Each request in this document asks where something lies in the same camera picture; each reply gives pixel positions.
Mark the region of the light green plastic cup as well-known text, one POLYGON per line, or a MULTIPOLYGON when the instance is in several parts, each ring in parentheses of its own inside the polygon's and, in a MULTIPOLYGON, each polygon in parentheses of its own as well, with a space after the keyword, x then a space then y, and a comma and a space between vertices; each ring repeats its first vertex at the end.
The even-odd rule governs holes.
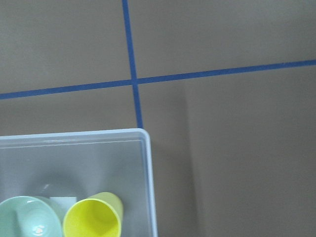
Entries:
POLYGON ((17 196, 0 203, 2 237, 62 237, 64 211, 46 197, 17 196))

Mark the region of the blue tape strip vertical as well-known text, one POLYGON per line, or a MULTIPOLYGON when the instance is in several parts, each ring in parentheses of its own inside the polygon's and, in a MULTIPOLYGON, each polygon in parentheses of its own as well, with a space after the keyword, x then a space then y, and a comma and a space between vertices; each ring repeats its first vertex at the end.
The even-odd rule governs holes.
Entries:
POLYGON ((130 16, 129 16, 129 7, 128 7, 127 0, 122 1, 122 10, 123 10, 123 17, 124 17, 126 44, 127 44, 127 51, 128 51, 128 59, 129 59, 129 68, 130 68, 131 85, 132 85, 132 91, 133 91, 136 123, 137 123, 138 128, 143 128, 143 119, 142 119, 142 110, 141 110, 141 102, 140 102, 140 95, 139 95, 138 77, 137 77, 137 71, 136 71, 134 47, 133 47, 133 40, 132 40, 132 31, 131 31, 130 16))

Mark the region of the yellow plastic cup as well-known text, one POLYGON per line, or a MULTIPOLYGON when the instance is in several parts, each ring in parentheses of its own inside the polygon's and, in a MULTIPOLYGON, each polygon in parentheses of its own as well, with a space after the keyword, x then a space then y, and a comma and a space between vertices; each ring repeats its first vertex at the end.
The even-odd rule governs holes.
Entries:
POLYGON ((72 205, 63 220, 65 237, 119 237, 123 204, 110 192, 102 192, 72 205))

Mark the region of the blue tape strip horizontal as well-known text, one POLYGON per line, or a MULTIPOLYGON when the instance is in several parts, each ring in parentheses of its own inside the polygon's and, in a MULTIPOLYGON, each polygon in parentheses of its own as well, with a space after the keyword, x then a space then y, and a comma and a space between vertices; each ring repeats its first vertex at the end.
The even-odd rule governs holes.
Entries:
MULTIPOLYGON (((316 61, 315 59, 313 59, 313 60, 296 61, 296 62, 286 62, 286 63, 276 63, 276 64, 266 64, 266 65, 257 65, 257 66, 248 66, 248 67, 237 67, 237 68, 218 69, 218 70, 210 70, 210 71, 202 71, 202 72, 165 75, 165 76, 145 77, 145 78, 137 79, 136 82, 138 84, 147 84, 147 83, 173 81, 173 80, 196 79, 196 78, 204 78, 204 77, 212 77, 212 76, 250 73, 250 72, 257 72, 257 71, 307 67, 307 66, 314 66, 315 64, 316 64, 316 61)), ((24 98, 24 97, 32 97, 32 96, 68 93, 68 92, 76 92, 76 91, 83 91, 83 90, 94 90, 94 89, 129 86, 129 85, 133 85, 132 79, 2 93, 0 95, 0 98, 2 100, 6 100, 6 99, 14 99, 14 98, 24 98)))

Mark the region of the clear plastic storage box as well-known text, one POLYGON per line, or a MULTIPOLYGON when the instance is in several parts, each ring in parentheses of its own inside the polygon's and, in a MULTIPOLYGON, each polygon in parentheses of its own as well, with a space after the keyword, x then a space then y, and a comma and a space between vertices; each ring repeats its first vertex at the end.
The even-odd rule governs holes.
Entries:
POLYGON ((3 136, 0 198, 40 196, 66 212, 110 192, 123 203, 122 236, 158 235, 151 143, 139 128, 3 136))

